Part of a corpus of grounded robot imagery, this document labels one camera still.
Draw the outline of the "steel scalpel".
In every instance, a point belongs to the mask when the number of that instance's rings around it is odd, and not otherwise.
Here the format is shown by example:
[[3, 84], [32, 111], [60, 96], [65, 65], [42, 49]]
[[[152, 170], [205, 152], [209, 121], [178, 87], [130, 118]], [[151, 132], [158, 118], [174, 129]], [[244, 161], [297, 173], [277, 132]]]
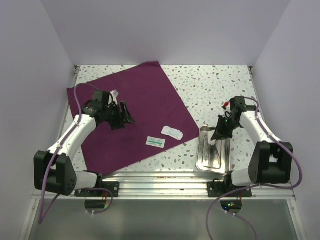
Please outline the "steel scalpel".
[[203, 146], [203, 152], [202, 152], [202, 161], [203, 162], [208, 162], [211, 160], [211, 145], [210, 144], [205, 144]]

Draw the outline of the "steel tweezers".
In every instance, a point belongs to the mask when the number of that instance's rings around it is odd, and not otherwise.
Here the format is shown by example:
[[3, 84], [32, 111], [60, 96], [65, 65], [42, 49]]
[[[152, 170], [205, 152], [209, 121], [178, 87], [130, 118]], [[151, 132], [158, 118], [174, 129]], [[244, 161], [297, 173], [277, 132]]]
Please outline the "steel tweezers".
[[215, 145], [214, 146], [214, 149], [215, 149], [215, 152], [216, 152], [216, 155], [217, 155], [217, 160], [219, 162], [219, 165], [221, 165], [221, 155], [220, 155], [220, 151], [218, 149], [218, 147]]

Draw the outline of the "clear plastic syringe packet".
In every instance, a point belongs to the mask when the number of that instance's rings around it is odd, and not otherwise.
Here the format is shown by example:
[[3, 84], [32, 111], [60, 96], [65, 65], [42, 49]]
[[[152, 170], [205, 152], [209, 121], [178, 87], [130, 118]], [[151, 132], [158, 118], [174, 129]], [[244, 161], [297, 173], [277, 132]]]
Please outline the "clear plastic syringe packet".
[[165, 136], [169, 136], [178, 141], [182, 140], [182, 138], [184, 137], [184, 134], [180, 130], [169, 127], [169, 126], [164, 126], [161, 131], [161, 134]]

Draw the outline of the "white gauze pad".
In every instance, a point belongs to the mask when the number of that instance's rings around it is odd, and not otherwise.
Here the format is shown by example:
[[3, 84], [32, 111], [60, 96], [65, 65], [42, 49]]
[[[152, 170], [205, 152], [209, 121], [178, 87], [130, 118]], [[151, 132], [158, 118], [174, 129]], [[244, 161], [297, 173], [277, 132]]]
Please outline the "white gauze pad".
[[214, 139], [214, 131], [208, 131], [207, 134], [207, 142], [210, 146], [214, 146], [216, 143], [216, 139]]

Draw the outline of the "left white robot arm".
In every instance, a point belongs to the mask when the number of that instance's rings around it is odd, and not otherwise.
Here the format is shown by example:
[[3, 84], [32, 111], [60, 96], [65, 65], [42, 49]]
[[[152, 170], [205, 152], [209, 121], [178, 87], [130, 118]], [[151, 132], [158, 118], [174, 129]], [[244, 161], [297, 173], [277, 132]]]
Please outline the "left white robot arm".
[[103, 193], [102, 174], [88, 170], [75, 171], [72, 160], [101, 123], [108, 123], [111, 130], [135, 123], [126, 103], [117, 101], [118, 95], [116, 90], [95, 90], [91, 100], [78, 106], [71, 126], [60, 139], [48, 150], [39, 150], [34, 155], [34, 187], [37, 190], [63, 196], [77, 190], [87, 190], [95, 197]]

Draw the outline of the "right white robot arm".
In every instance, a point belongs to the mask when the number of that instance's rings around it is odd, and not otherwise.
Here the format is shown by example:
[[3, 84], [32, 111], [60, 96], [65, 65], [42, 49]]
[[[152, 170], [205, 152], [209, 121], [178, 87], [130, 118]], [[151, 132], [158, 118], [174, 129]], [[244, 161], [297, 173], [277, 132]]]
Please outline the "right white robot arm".
[[246, 103], [247, 97], [235, 96], [222, 108], [230, 108], [227, 116], [219, 115], [215, 130], [208, 136], [209, 145], [233, 138], [233, 131], [242, 128], [254, 144], [247, 168], [229, 171], [223, 183], [223, 192], [235, 196], [241, 187], [254, 184], [287, 184], [290, 180], [293, 146], [275, 136], [262, 119], [259, 105]]

